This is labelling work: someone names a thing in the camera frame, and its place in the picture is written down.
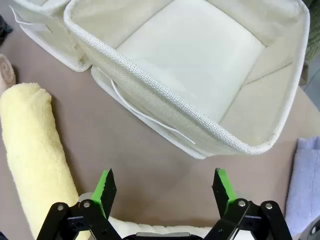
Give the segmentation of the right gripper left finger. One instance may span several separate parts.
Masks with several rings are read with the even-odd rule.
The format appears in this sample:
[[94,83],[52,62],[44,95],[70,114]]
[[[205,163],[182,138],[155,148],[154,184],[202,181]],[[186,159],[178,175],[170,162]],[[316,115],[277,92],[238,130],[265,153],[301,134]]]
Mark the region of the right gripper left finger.
[[75,240],[89,231],[95,240],[119,240],[120,235],[109,222],[117,188],[111,169],[105,170],[90,198],[68,206],[54,203],[43,222],[38,240]]

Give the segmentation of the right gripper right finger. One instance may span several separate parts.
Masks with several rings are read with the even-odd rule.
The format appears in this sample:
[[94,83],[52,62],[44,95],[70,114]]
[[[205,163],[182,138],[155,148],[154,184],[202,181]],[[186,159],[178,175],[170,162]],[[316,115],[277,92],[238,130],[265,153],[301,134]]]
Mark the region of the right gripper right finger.
[[256,205],[237,196],[225,169],[216,168],[212,190],[220,219],[205,240],[291,240],[289,228],[277,202]]

